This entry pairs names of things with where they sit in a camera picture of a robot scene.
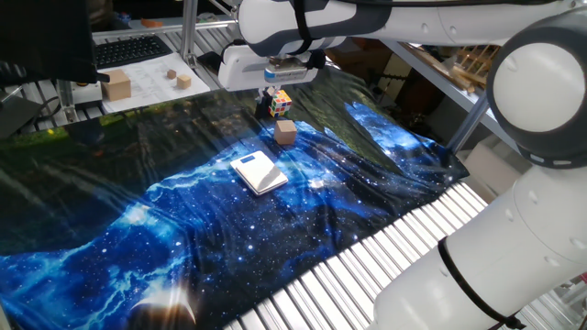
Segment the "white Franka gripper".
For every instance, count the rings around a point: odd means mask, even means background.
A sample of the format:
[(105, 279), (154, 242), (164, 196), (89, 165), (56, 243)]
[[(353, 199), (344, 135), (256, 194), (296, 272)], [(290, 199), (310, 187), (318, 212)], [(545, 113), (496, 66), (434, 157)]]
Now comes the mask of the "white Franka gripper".
[[(309, 68), (311, 53), (301, 55), (258, 56), (249, 46), (232, 45), (222, 55), (218, 80), (227, 91), (242, 91), (296, 83), (308, 83), (317, 76), (318, 68)], [(275, 88), (259, 89), (255, 117), (271, 112)]]

